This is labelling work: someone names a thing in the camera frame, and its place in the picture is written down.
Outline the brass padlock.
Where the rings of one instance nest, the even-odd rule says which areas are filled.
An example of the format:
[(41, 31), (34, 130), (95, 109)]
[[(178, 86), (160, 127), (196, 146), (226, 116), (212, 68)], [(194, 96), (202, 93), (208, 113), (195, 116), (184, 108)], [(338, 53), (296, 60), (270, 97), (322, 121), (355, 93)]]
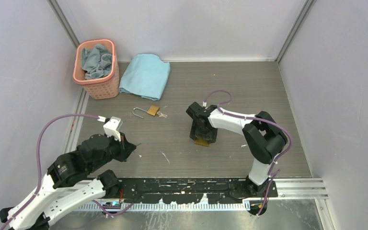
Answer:
[(149, 109), (142, 109), (142, 108), (139, 108), (139, 107), (135, 107), (135, 108), (132, 109), (132, 114), (134, 116), (137, 116), (137, 117), (139, 117), (141, 119), (144, 119), (143, 116), (141, 116), (141, 115), (139, 115), (139, 114), (136, 113), (137, 110), (138, 111), (142, 111), (142, 112), (146, 112), (146, 114), (151, 115), (151, 116), (156, 116), (158, 114), (160, 108), (158, 106), (156, 106), (156, 105), (151, 105), (149, 107)]
[(195, 138), (194, 143), (199, 146), (204, 146), (204, 147), (209, 146), (209, 142), (201, 138)]

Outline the small silver key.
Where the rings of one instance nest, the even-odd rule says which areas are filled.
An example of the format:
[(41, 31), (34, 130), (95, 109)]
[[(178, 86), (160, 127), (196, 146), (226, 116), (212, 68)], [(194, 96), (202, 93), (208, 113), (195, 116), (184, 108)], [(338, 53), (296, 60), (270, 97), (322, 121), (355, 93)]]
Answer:
[(158, 115), (158, 117), (164, 117), (164, 118), (168, 117), (167, 115), (163, 114), (161, 111), (158, 111), (157, 115)]

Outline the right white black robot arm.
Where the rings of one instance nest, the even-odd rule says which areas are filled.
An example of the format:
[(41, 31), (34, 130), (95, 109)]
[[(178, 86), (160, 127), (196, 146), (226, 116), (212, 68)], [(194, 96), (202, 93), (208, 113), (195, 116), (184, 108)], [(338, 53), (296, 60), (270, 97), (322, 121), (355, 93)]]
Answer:
[(290, 134), (265, 111), (247, 115), (217, 105), (206, 106), (194, 102), (188, 106), (186, 113), (192, 119), (189, 137), (195, 144), (209, 146), (216, 142), (219, 129), (245, 138), (254, 157), (246, 178), (247, 191), (251, 196), (260, 196), (267, 187), (273, 164), (291, 147)]

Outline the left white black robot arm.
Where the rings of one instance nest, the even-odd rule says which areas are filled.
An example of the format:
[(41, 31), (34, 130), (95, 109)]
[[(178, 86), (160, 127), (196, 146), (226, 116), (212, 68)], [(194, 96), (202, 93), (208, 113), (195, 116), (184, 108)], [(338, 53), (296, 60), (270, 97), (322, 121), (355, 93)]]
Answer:
[(71, 194), (65, 192), (111, 160), (125, 162), (136, 149), (124, 133), (120, 138), (96, 134), (75, 151), (60, 155), (39, 179), (35, 191), (20, 204), (3, 208), (0, 220), (11, 230), (47, 230), (74, 208), (97, 198), (118, 197), (121, 185), (112, 170)]

